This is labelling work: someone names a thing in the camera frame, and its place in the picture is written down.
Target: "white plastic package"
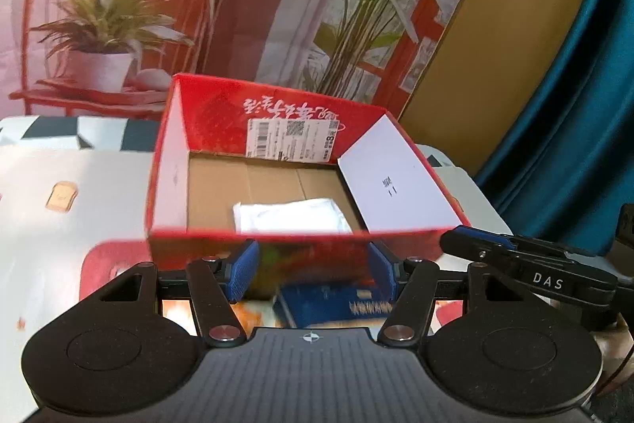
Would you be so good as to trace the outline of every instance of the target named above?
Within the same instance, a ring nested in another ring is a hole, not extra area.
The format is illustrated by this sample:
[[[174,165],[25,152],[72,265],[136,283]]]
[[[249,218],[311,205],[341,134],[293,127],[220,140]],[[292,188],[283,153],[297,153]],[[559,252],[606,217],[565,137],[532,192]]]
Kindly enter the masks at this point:
[[[276,205],[233,206],[238,233],[352,233],[337,203],[330,198]]]

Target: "white box flap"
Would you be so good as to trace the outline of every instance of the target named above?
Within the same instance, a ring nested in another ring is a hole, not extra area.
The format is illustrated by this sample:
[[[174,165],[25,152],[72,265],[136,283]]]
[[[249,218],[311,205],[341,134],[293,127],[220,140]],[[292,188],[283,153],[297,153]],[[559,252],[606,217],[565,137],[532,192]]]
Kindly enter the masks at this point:
[[[338,159],[369,231],[453,228],[460,218],[384,115]]]

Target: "black robotic device with das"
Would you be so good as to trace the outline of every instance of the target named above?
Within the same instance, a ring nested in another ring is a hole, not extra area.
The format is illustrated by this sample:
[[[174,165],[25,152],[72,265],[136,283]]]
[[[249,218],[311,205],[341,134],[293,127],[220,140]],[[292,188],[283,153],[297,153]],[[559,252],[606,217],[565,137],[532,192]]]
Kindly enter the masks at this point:
[[[369,245],[370,271],[395,301],[376,343],[364,328],[248,338],[229,303],[255,274],[255,241],[185,271],[137,264],[27,343],[23,374],[40,406],[27,421],[592,421],[601,352],[531,290],[581,306],[591,322],[630,319],[634,290],[542,241],[458,227],[441,246],[477,262],[441,271]],[[160,315],[164,299],[190,300],[198,337]],[[449,299],[464,301],[464,315],[428,335],[435,300]]]

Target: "curtain fold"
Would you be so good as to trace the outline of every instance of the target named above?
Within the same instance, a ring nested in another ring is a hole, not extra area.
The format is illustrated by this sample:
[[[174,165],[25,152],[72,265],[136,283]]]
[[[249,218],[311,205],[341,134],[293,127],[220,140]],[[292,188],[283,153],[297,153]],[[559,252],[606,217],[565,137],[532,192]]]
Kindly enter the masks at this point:
[[[476,182],[515,233],[607,251],[634,202],[634,0],[583,0]]]

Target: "white flower pot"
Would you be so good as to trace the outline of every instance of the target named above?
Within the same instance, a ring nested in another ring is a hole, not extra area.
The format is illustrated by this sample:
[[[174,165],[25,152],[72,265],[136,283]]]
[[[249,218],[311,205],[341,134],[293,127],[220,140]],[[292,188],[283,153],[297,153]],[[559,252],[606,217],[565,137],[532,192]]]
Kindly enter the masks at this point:
[[[69,51],[66,75],[80,88],[100,92],[121,92],[134,59],[132,53],[100,54]]]

